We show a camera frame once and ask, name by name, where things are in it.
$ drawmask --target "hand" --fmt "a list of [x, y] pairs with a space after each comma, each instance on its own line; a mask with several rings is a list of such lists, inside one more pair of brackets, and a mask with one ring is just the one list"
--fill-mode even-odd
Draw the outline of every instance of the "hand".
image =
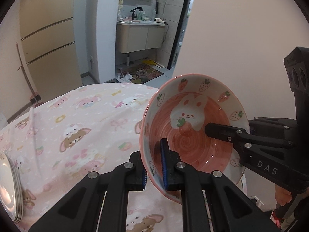
[[292, 200], [292, 194], [288, 190], [285, 190], [284, 188], [276, 185], [275, 198], [281, 206], [284, 206], [286, 203], [290, 203], [290, 201]]

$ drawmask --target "patterned rug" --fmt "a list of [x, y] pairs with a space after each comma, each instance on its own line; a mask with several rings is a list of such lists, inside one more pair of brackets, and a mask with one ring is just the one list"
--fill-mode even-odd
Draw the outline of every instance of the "patterned rug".
[[[137, 66], [129, 67], [128, 69], [123, 69], [122, 72], [124, 75], [129, 72], [133, 77], [131, 82], [134, 84], [144, 84], [154, 78], [163, 75], [161, 71], [158, 71], [147, 64], [139, 64]], [[115, 82], [118, 81], [116, 79], [109, 81], [109, 83]]]

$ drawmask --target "cartoon tablecloth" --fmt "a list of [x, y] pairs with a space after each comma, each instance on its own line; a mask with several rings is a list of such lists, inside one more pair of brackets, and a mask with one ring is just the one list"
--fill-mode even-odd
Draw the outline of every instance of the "cartoon tablecloth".
[[[1, 130], [0, 150], [13, 161], [23, 188], [21, 231], [89, 172], [110, 172], [139, 150], [141, 119], [156, 91], [121, 83], [80, 87], [30, 109]], [[182, 231], [181, 205], [150, 180], [144, 192], [129, 193], [127, 232], [141, 231]]]

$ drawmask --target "faucet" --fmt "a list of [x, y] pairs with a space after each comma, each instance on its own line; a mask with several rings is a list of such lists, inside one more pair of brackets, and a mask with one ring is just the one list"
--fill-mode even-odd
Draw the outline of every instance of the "faucet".
[[132, 20], [137, 17], [137, 15], [135, 15], [135, 10], [137, 9], [139, 9], [139, 11], [143, 11], [142, 7], [136, 7], [135, 9], [131, 10], [130, 12], [132, 12]]

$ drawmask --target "ceramic bowl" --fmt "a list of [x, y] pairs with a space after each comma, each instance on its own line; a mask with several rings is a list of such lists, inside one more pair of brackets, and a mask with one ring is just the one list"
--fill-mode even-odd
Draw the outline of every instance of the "ceramic bowl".
[[140, 134], [143, 164], [155, 187], [166, 197], [181, 203], [178, 192], [164, 189], [160, 140], [168, 139], [171, 150], [197, 170], [223, 172], [234, 184], [245, 167], [231, 143], [209, 138], [209, 122], [244, 128], [250, 133], [245, 111], [231, 90], [216, 79], [188, 74], [166, 82], [151, 98], [145, 110]]

